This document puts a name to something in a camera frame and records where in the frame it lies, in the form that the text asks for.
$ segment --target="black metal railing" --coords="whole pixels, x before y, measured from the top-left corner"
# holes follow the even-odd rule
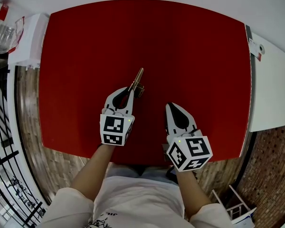
[[[17,162],[19,152],[13,148],[4,94],[8,73],[8,70],[0,68],[0,203],[12,210],[12,217],[21,226],[35,227],[41,221],[45,210],[42,202],[36,199],[30,190]]]

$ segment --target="wooden floor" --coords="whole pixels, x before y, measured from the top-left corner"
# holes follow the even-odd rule
[[[29,163],[41,190],[49,202],[58,189],[68,187],[88,159],[43,147],[38,112],[39,69],[19,67],[17,100],[20,130]],[[207,163],[197,171],[201,187],[211,196],[212,189],[222,196],[238,176],[243,156]]]

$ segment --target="red table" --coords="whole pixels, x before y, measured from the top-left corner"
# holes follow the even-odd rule
[[[165,165],[165,105],[175,102],[209,138],[211,161],[240,155],[248,123],[251,69],[245,25],[210,10],[160,0],[113,0],[51,15],[41,59],[44,146],[91,157],[113,91],[140,67],[145,92],[113,161]]]

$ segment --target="brick wall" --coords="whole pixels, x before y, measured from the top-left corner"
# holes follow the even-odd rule
[[[285,222],[285,126],[257,133],[237,192],[257,207],[257,228],[280,227]]]

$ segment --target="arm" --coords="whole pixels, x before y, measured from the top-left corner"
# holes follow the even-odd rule
[[[186,213],[190,218],[192,215],[195,215],[201,207],[211,204],[211,201],[200,188],[191,171],[179,172],[177,169],[175,170],[181,197],[184,202]]]
[[[78,190],[88,199],[94,201],[99,193],[115,146],[101,145],[89,162],[77,174],[71,188]]]

